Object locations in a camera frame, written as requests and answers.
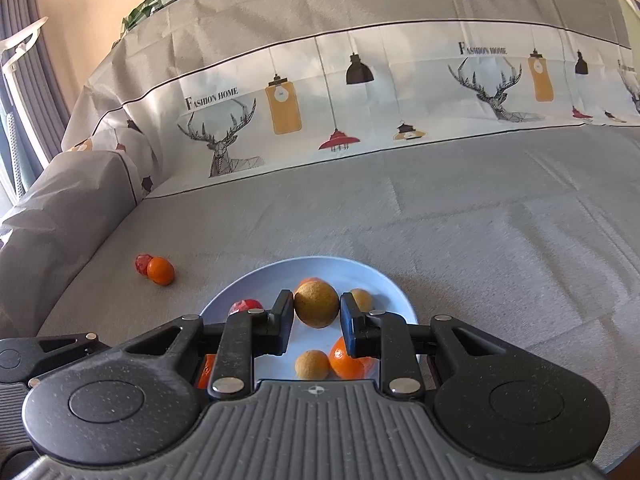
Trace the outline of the red fruit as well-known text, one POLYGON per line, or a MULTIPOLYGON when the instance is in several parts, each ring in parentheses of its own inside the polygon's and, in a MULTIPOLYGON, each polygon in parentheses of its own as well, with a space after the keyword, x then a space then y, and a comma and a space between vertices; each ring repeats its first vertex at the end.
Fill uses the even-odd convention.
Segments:
POLYGON ((235 313, 245 312, 245 311, 262 311, 264 307, 262 304, 252 298, 242 299, 239 301, 235 301, 229 309, 228 315, 234 315, 235 313))
POLYGON ((150 254, 137 255, 137 257, 134 259, 134 267, 136 268, 136 271, 143 276, 147 276, 148 266, 152 259, 153 256, 150 254))

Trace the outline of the brown longan fruit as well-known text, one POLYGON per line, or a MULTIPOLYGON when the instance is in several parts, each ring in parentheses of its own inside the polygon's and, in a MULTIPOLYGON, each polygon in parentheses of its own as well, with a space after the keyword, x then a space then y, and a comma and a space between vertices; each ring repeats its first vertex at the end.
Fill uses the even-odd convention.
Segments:
POLYGON ((296 377, 303 380, 323 380, 331 371, 328 356, 320 350, 303 352, 295 361, 296 377))
POLYGON ((308 283, 294 292, 294 309, 307 326, 325 328, 337 317, 340 300, 329 283, 308 283))
POLYGON ((373 309, 373 297, 367 290, 354 288, 349 292, 361 312, 370 312, 373 309))

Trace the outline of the orange mandarin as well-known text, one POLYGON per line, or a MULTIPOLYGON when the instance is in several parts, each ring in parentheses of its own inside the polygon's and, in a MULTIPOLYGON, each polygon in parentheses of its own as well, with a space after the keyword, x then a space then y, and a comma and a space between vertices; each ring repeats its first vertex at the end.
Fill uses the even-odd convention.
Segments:
POLYGON ((213 368, 215 365, 216 356, 211 353, 207 353, 203 364, 201 366, 201 370, 198 373, 198 381, 196 382, 196 388, 200 390, 206 390, 209 383, 209 378, 212 376, 213 368))
POLYGON ((296 289, 300 289, 301 287, 303 287, 308 283, 321 283, 321 282, 323 282, 322 278, 316 278, 315 276, 311 276, 310 278, 303 278, 297 285, 296 289))
POLYGON ((176 271, 167 259, 152 257, 146 266, 146 276, 157 285, 168 286, 175 281, 176 271))
POLYGON ((334 374, 345 380, 359 380, 371 376, 376 365, 376 359, 352 358, 346 349, 345 339, 340 337, 332 347, 329 362, 334 374))

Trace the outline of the light blue plate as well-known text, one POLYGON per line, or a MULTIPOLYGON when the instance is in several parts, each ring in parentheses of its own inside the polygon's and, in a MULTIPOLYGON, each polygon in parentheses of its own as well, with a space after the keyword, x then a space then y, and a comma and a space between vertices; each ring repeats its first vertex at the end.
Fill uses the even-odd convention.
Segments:
MULTIPOLYGON (((210 300, 201 317, 206 324, 224 322, 232 304, 243 299, 255 299, 270 309, 281 290, 294 292, 306 278, 320 278, 340 295, 355 288, 363 289, 373 297, 375 309, 399 314, 409 324, 418 322, 405 293, 386 275, 358 261, 327 256, 285 259, 247 273, 210 300)), ((254 377, 258 382, 262 379, 294 379, 295 362, 303 352, 320 350, 328 353, 341 336, 339 320, 321 330, 295 320, 285 354, 257 358, 254 377)))

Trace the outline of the grey printed sofa cover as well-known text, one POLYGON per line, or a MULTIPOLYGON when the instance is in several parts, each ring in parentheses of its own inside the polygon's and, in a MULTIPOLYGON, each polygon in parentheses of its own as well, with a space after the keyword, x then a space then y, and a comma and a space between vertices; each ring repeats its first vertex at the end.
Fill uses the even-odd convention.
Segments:
POLYGON ((586 376, 639 444, 639 13, 126 32, 1 220, 1 333, 114 344, 241 275, 332 255, 586 376), (167 259, 168 286, 136 271, 167 259))

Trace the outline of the white drying rack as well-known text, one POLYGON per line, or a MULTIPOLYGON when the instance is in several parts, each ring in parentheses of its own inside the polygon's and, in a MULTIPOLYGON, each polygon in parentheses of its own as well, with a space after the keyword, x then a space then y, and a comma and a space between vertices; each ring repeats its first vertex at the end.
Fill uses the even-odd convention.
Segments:
POLYGON ((9 143, 12 174, 1 165, 1 184, 8 199, 16 205, 25 195, 17 124, 21 124, 28 145, 34 151, 41 168, 49 165, 50 157, 40 143, 35 124, 29 116, 26 99, 18 85, 17 71, 21 60, 36 45, 41 29, 49 18, 43 16, 9 38, 1 40, 1 110, 6 114, 6 140, 9 143))

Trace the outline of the grey curtain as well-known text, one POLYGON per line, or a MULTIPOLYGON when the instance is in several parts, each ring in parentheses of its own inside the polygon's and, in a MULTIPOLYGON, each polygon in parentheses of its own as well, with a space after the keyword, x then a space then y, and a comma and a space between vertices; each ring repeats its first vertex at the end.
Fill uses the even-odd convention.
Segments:
MULTIPOLYGON (((36 0, 1 0, 1 40, 11 37, 29 24, 42 18, 36 0)), ((53 73, 42 31, 35 47, 26 54, 18 66, 18 85, 26 99, 29 116, 46 154, 52 158, 61 151, 63 133, 70 120, 58 81, 53 73)), ((26 133, 17 124, 24 187, 26 192, 44 168, 28 145, 26 133)), ((6 114, 1 111, 1 165, 12 174, 9 143, 6 140, 6 114)))

